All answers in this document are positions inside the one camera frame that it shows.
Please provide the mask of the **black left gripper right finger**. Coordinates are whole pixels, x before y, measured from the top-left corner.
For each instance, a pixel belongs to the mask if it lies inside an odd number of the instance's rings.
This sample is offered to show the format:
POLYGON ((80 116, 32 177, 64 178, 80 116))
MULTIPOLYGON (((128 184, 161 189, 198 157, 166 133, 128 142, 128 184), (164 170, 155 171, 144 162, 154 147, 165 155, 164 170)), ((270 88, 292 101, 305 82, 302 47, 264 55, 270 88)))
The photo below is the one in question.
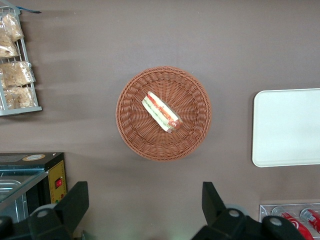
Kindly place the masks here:
POLYGON ((202 211, 206 220, 194 240, 262 240, 261 224, 234 207, 226 207, 212 182, 202 183, 202 211))

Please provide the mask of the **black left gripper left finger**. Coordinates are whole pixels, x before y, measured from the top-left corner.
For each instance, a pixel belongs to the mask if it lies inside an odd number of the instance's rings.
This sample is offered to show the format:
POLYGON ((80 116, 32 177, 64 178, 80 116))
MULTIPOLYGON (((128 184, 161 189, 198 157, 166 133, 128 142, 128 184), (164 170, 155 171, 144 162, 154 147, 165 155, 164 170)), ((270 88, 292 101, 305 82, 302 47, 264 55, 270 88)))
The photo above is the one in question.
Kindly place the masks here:
POLYGON ((33 240, 72 240, 80 221, 89 208, 86 181, 77 182, 57 204, 39 207, 28 218, 33 240))

